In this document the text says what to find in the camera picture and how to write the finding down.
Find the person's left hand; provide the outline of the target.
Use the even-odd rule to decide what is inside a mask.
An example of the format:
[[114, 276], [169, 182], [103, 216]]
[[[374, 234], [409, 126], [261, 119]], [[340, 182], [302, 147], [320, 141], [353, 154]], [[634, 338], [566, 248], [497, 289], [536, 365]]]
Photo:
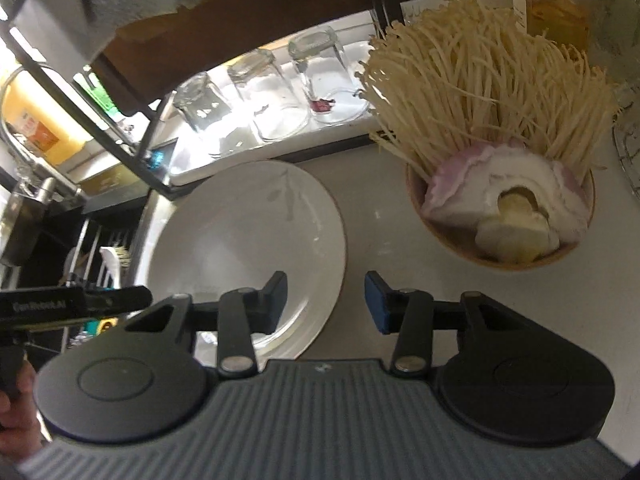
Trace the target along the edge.
[[18, 397], [11, 400], [1, 393], [1, 455], [20, 462], [42, 448], [40, 422], [32, 396], [36, 372], [28, 361], [24, 361], [17, 374]]

